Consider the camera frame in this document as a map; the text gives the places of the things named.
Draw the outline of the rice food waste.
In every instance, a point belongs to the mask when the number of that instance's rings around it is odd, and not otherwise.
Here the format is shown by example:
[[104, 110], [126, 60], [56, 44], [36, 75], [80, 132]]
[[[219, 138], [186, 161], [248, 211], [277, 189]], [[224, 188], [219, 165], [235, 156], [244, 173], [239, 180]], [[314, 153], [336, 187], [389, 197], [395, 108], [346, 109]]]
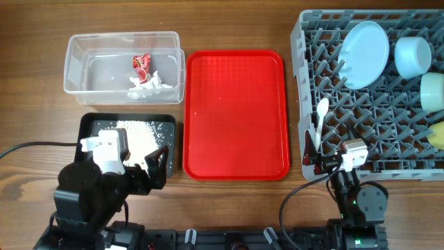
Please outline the rice food waste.
[[91, 136], [97, 136], [103, 129], [124, 128], [128, 137], [129, 156], [124, 160], [125, 166], [138, 164], [147, 169], [144, 157], [160, 147], [169, 147], [167, 169], [173, 167], [173, 144], [175, 141], [175, 125], [172, 122], [143, 121], [106, 121], [96, 120], [91, 125]]

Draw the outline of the white plastic spoon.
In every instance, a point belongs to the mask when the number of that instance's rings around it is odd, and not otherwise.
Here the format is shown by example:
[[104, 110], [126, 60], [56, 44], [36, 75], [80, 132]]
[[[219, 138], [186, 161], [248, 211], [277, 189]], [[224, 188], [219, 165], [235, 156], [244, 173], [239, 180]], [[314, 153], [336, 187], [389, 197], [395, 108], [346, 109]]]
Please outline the white plastic spoon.
[[315, 134], [315, 147], [318, 151], [321, 145], [321, 133], [323, 128], [323, 122], [324, 118], [329, 110], [329, 99], [323, 98], [320, 100], [316, 107], [316, 112], [318, 114], [318, 126], [316, 128], [316, 134]]

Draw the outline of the white tissue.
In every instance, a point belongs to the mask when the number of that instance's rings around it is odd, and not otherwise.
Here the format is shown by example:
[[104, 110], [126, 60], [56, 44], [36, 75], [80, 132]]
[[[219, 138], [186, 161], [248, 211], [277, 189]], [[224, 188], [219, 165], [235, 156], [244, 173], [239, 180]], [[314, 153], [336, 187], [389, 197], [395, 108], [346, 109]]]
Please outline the white tissue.
[[147, 74], [147, 82], [142, 83], [139, 78], [129, 78], [130, 82], [135, 86], [130, 88], [127, 96], [130, 99], [142, 99], [152, 94], [159, 94], [164, 89], [171, 89], [171, 85], [164, 84], [159, 77], [158, 72], [155, 71], [153, 75]]

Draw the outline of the red snack wrapper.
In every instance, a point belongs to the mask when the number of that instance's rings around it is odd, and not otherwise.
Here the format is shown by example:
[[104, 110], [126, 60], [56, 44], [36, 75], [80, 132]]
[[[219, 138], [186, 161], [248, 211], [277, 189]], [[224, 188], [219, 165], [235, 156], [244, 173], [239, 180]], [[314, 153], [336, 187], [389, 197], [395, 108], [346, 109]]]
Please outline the red snack wrapper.
[[151, 63], [151, 56], [146, 53], [143, 56], [133, 57], [133, 68], [138, 75], [139, 83], [143, 84], [151, 79], [149, 73], [149, 66]]

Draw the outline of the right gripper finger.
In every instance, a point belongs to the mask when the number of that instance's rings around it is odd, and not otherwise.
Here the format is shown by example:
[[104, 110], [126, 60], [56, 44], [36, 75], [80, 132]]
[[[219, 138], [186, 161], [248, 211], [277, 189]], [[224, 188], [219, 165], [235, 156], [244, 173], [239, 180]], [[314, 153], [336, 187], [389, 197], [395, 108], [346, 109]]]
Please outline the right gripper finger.
[[302, 164], [314, 166], [314, 174], [321, 174], [321, 157], [317, 152], [309, 131], [305, 131], [305, 149], [302, 157]]
[[353, 125], [347, 124], [346, 128], [348, 133], [348, 140], [356, 140], [361, 138], [360, 134], [355, 130]]

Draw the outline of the green bowl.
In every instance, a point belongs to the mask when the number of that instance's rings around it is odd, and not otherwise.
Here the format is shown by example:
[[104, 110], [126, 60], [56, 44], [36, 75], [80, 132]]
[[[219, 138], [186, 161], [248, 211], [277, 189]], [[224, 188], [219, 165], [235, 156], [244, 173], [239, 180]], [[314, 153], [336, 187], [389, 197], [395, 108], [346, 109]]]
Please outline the green bowl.
[[428, 72], [422, 75], [420, 82], [420, 104], [429, 113], [444, 109], [443, 74]]

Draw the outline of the light blue bowl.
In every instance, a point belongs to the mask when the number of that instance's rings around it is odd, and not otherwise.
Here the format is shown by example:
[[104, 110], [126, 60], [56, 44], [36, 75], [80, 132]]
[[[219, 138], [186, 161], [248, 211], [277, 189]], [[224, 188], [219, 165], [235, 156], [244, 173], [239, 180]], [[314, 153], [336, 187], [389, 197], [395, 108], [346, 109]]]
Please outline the light blue bowl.
[[402, 37], [395, 46], [395, 66], [403, 79], [426, 73], [432, 63], [431, 49], [423, 37]]

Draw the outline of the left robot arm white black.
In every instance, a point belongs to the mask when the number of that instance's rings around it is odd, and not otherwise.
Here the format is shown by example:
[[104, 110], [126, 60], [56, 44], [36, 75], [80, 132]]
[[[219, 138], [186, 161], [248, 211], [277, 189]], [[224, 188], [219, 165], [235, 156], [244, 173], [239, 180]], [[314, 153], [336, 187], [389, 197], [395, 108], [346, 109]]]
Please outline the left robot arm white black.
[[128, 196], [164, 187], [168, 155], [163, 146], [145, 156], [147, 169], [134, 165], [123, 174], [102, 172], [92, 161], [64, 167], [54, 194], [56, 211], [35, 249], [148, 249], [144, 226], [111, 219], [128, 211]]

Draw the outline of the light blue plate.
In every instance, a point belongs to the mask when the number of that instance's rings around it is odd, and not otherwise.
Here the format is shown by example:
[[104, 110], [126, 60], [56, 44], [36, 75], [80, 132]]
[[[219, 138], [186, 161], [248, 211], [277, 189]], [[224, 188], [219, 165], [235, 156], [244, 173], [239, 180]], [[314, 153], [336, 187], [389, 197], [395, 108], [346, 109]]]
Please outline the light blue plate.
[[345, 86], [358, 90], [376, 81], [389, 57], [389, 39], [376, 22], [356, 25], [345, 37], [338, 56], [339, 78], [346, 78]]

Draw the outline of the yellow plastic cup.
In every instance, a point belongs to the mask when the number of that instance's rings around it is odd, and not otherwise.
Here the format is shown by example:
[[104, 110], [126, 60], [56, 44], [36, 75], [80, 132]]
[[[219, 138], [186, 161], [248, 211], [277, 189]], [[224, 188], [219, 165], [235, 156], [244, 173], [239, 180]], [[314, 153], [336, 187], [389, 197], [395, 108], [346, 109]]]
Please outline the yellow plastic cup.
[[431, 133], [427, 140], [436, 149], [444, 150], [444, 122], [433, 124], [429, 127]]

